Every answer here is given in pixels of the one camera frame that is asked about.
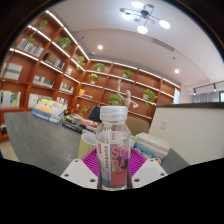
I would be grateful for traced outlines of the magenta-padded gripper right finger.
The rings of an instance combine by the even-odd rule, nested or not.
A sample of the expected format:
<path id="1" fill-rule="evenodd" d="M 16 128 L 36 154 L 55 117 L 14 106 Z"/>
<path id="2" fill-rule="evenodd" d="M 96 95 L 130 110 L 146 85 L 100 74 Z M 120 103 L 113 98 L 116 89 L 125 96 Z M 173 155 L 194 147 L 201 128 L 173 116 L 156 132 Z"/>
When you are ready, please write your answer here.
<path id="1" fill-rule="evenodd" d="M 132 149 L 129 159 L 129 176 L 133 188 L 140 188 L 167 176 L 166 171 L 154 159 L 146 159 Z"/>

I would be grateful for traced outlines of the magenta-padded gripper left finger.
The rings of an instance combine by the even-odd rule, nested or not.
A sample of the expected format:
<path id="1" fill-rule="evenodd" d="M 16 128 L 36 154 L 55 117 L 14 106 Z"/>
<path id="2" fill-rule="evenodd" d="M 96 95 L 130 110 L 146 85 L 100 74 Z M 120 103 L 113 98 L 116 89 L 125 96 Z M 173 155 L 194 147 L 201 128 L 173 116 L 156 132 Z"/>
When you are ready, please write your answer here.
<path id="1" fill-rule="evenodd" d="M 61 177 L 84 188 L 97 189 L 100 166 L 97 150 L 88 152 L 82 159 L 74 159 Z"/>

